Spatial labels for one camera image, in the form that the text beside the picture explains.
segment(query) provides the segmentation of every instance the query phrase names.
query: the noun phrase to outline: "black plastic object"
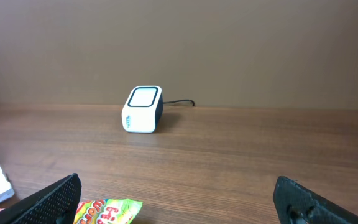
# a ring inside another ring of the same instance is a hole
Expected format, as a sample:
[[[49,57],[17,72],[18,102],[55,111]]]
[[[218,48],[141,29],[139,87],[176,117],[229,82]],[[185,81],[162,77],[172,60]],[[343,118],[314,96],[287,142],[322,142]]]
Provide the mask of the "black plastic object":
[[[279,177],[273,194],[281,224],[358,223],[358,216],[297,184]]]
[[[81,181],[72,174],[0,211],[0,224],[73,224],[80,198]]]

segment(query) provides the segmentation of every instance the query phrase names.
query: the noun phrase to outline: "candy bag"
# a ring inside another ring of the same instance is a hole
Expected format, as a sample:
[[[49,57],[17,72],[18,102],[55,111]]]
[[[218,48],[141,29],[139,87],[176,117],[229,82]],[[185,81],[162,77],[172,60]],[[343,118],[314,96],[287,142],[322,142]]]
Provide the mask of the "candy bag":
[[[130,224],[140,208],[142,208],[142,202],[129,199],[80,202],[74,224]]]

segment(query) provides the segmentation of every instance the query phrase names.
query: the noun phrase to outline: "brown wooden surface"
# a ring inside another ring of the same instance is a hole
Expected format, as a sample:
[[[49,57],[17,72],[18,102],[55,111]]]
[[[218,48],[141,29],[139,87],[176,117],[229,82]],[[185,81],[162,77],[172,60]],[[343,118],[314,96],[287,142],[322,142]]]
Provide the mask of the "brown wooden surface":
[[[129,134],[120,106],[0,106],[0,164],[14,201],[76,172],[134,223],[278,223],[280,175],[358,214],[358,111],[170,107]]]

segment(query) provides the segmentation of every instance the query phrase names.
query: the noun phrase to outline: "colorful snack package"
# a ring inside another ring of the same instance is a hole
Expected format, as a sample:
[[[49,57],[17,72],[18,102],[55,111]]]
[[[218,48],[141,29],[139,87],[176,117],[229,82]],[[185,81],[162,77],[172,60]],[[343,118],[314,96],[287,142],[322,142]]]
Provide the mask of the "colorful snack package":
[[[140,208],[142,208],[142,202],[130,199],[80,202],[74,224],[130,224]]]

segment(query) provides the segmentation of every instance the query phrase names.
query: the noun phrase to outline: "power cord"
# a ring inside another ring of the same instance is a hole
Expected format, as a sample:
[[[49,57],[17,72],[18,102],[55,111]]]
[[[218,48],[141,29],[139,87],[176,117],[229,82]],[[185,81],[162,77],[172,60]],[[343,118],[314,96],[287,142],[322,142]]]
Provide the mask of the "power cord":
[[[178,103],[178,102],[183,102],[183,101],[189,101],[193,104],[193,106],[196,106],[195,102],[193,100],[174,100],[174,101],[166,101],[166,102],[163,102],[163,104],[167,104],[167,103]]]

